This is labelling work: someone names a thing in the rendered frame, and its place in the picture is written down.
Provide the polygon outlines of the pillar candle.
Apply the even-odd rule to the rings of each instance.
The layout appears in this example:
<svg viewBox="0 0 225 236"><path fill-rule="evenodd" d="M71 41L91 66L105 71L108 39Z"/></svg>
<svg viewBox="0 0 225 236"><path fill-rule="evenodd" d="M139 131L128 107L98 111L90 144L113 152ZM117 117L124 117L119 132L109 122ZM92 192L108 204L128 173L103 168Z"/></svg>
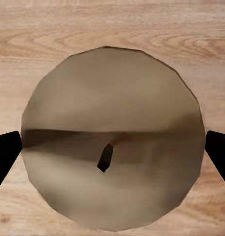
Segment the pillar candle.
<svg viewBox="0 0 225 236"><path fill-rule="evenodd" d="M149 226L177 208L202 167L199 101L143 50L102 46L45 75L21 124L21 155L39 194L77 224Z"/></svg>

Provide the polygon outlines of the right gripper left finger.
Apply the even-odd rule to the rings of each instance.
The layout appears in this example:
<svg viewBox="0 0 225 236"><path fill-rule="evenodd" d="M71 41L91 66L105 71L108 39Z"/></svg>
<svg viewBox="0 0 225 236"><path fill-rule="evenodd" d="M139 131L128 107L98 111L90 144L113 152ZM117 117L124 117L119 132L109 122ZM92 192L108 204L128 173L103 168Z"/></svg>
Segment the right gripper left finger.
<svg viewBox="0 0 225 236"><path fill-rule="evenodd" d="M22 150L18 131L0 135L0 185Z"/></svg>

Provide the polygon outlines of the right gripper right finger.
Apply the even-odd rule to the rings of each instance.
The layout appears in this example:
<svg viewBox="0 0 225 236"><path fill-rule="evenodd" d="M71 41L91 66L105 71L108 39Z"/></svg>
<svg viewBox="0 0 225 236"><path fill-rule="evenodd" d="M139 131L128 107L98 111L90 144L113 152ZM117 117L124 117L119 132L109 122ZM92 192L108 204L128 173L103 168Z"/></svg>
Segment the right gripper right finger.
<svg viewBox="0 0 225 236"><path fill-rule="evenodd" d="M225 181L225 134L208 131L205 151Z"/></svg>

